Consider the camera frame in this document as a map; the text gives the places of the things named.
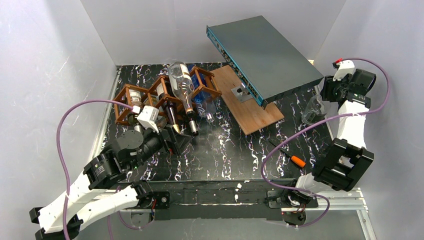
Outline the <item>clear glass bottle dark label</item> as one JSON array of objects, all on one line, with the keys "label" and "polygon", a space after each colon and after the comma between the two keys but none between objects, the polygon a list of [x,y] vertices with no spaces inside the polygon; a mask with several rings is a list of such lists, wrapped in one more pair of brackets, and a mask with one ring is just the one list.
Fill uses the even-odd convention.
[{"label": "clear glass bottle dark label", "polygon": [[314,95],[307,103],[301,120],[311,126],[325,119],[330,108],[330,102],[324,101],[320,94]]}]

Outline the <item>clear bottle white label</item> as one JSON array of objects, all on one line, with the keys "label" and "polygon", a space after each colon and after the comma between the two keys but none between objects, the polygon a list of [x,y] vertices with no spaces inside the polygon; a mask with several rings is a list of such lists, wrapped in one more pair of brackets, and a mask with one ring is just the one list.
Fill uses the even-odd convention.
[{"label": "clear bottle white label", "polygon": [[168,77],[173,95],[179,99],[189,118],[195,115],[192,98],[195,90],[188,67],[184,62],[176,61],[168,67]]}]

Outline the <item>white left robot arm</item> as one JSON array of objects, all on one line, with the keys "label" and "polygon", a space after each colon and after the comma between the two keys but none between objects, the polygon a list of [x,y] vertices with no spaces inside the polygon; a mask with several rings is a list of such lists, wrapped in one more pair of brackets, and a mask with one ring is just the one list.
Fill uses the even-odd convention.
[{"label": "white left robot arm", "polygon": [[158,152],[181,155],[192,136],[176,132],[166,125],[158,133],[127,130],[109,141],[100,154],[84,168],[69,192],[62,193],[45,207],[34,207],[29,215],[39,224],[37,240],[74,239],[97,220],[136,206],[154,207],[154,191],[146,180],[130,183],[117,193],[96,199],[127,178],[127,172],[141,167]]}]

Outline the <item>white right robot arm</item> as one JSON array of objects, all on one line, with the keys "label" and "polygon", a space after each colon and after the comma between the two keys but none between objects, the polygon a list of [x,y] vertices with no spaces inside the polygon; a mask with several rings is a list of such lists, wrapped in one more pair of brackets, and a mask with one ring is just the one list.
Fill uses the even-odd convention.
[{"label": "white right robot arm", "polygon": [[312,172],[301,176],[296,188],[315,194],[333,189],[349,192],[360,180],[371,163],[374,153],[366,149],[365,121],[371,107],[366,96],[376,81],[376,75],[363,69],[355,69],[340,80],[327,76],[320,97],[323,101],[338,104],[337,136]]}]

